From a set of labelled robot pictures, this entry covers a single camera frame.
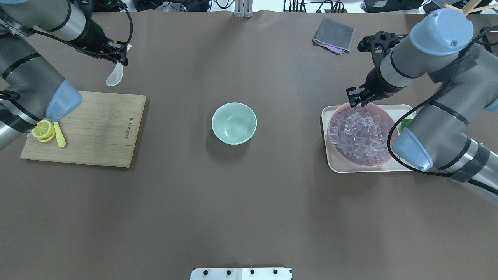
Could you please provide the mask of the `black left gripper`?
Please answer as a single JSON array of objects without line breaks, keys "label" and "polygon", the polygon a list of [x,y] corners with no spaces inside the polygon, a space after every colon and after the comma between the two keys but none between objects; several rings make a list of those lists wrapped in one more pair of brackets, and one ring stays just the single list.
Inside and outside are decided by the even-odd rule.
[{"label": "black left gripper", "polygon": [[84,30],[76,38],[76,46],[94,53],[110,52],[110,56],[119,57],[115,59],[116,64],[128,66],[129,59],[126,58],[126,54],[130,45],[125,42],[111,42],[105,36],[103,29],[91,19],[86,22]]}]

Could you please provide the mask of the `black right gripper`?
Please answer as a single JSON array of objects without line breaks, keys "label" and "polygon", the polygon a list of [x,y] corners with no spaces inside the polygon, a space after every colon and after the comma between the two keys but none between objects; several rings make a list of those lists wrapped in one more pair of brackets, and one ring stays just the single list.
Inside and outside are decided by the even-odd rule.
[{"label": "black right gripper", "polygon": [[381,62],[391,65],[391,50],[400,42],[395,33],[379,31],[374,35],[363,37],[357,45],[360,53],[371,53],[374,68],[368,73],[365,83],[359,88],[349,87],[346,89],[347,99],[351,109],[357,106],[364,107],[370,102],[389,98],[401,87],[388,82],[381,74]]}]

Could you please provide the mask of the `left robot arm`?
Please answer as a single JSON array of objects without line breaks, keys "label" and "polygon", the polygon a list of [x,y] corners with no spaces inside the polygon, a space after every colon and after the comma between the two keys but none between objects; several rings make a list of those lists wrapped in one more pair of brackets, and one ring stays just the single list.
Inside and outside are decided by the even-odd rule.
[{"label": "left robot arm", "polygon": [[73,87],[35,48],[27,37],[41,34],[96,59],[126,66],[130,41],[105,35],[92,20],[86,0],[2,0],[1,148],[29,133],[44,118],[60,121],[82,103]]}]

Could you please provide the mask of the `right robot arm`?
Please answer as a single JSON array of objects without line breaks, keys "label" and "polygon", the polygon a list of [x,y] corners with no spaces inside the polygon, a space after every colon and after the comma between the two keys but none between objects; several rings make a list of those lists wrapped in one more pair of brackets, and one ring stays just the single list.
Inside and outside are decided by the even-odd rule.
[{"label": "right robot arm", "polygon": [[[482,110],[497,111],[497,57],[481,42],[497,26],[474,36],[462,11],[442,8],[417,23],[404,39],[379,31],[359,44],[374,68],[360,87],[346,90],[350,107],[393,96],[427,74],[440,87],[405,113],[388,133],[388,152],[402,166],[460,183],[497,205],[497,154],[464,133]],[[397,126],[414,119],[392,140]]]}]

